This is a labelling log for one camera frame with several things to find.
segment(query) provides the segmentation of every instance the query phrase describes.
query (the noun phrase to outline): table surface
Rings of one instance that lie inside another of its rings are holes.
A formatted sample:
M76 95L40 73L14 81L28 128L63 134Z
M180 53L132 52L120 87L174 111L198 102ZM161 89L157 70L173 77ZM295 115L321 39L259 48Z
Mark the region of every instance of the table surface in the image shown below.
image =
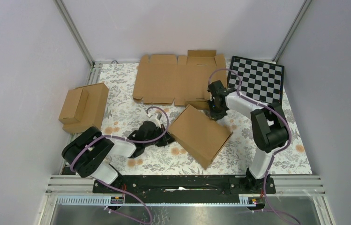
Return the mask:
M103 65L99 82L104 82L109 88L101 127L104 134L127 137L147 119L145 110L149 106L136 103L132 98L137 69L138 63ZM184 109L173 105L158 106L167 112L170 122ZM276 155L270 173L311 174L312 170L285 91L282 107L290 124L292 142L288 149ZM233 135L207 170L176 142L165 147L149 146L135 159L108 156L105 162L110 163L123 175L245 174L257 150L250 120L236 111L229 110L228 116L218 123L227 126Z

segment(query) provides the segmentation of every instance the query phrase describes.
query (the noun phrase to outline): cardboard box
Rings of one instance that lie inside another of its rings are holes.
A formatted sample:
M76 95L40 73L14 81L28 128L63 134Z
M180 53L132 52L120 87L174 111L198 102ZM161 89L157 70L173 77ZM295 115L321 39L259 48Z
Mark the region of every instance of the cardboard box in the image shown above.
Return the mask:
M227 128L191 105L170 125L168 132L204 169L232 135Z
M69 90L59 117L61 123L69 124L82 121L87 97L88 92L82 88Z
M104 83L97 83L77 89L86 90L89 93L82 120L78 123L64 124L63 130L70 134L82 133L89 127L101 128L102 120L108 99L109 90Z
M144 104L186 106L194 102L199 109L208 108L208 79L218 68L225 68L223 54L216 50L189 50L188 55L144 55L138 66L133 98ZM227 87L226 71L211 79Z

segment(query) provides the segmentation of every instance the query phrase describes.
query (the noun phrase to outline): aluminum frame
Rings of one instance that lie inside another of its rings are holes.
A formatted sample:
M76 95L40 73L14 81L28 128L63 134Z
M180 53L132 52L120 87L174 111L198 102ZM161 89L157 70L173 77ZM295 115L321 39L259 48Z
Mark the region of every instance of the aluminum frame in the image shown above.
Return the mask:
M316 206L321 225L335 225L333 214L329 208L327 196L320 176L316 175L272 175L277 193L268 196L310 196ZM81 178L78 175L53 175L46 190L45 206L39 225L49 225L54 218L55 207L59 204L67 205L107 205L111 196L121 194L95 194L92 193L93 178ZM241 204L147 204L148 206L224 206L245 207L242 204L247 197L259 195L239 195Z
M292 35L294 34L295 30L297 29L299 22L301 22L302 17L304 16L305 12L308 10L312 0L305 0L304 3L302 4L301 8L299 9L297 16L295 17L294 21L291 24L290 29L288 30L286 37L284 37L284 40L282 44L279 47L279 50L276 52L276 55L273 57L272 61L279 61L280 57L282 57L284 50L286 49L286 46L290 42L290 39Z

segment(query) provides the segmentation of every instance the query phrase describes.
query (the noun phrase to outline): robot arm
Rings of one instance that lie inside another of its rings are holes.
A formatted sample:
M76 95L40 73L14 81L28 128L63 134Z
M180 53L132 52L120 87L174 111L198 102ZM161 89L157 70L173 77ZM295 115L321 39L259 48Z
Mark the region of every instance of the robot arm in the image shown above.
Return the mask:
M259 151L256 152L253 163L246 174L252 180L263 179L273 153L285 146L288 140L285 124L268 109L240 98L235 90L227 90L221 81L211 83L208 88L211 93L209 101L211 119L222 119L231 109L251 120L254 142ZM285 118L280 104L272 103L268 104L268 107Z
M128 140L112 135L102 135L98 128L90 127L65 147L62 151L62 157L72 165L74 172L77 172L82 178L91 176L107 184L112 184L121 174L110 164L102 163L107 155L135 158L141 155L145 147L149 145L166 146L175 141L166 132L164 136L154 142L141 143L157 138L165 131L160 118L161 114L158 112L153 115L149 114L139 129L128 136ZM79 155L86 146L90 147Z

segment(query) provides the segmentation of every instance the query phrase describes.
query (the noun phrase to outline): box flap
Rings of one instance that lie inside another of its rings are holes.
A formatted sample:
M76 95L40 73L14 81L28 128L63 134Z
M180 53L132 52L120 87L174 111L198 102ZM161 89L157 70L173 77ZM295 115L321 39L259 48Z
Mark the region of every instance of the box flap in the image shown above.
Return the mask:
M133 98L144 104L171 104L177 87L177 64L140 63Z
M69 90L66 94L65 102L60 113L60 120L74 118L77 106L82 96L82 89Z
M188 50L188 57L214 57L216 50Z
M144 104L167 105L173 102L184 106L191 102L208 100L207 81L218 67L225 67L224 56L216 56L216 50L189 50L188 56L144 55L138 67L133 99ZM226 87L226 73L214 76Z
M149 62L152 64L177 64L178 60L176 55L152 55Z
M80 99L77 104L77 109L75 113L75 118L77 119L77 121L81 121L83 118L83 113L86 107L87 98L88 98L88 91L85 89L82 89L82 94L80 95Z
M232 135L191 105L170 125L169 132L204 168L211 164Z
M191 105L196 109L209 110L209 104L205 99L185 99L185 106Z

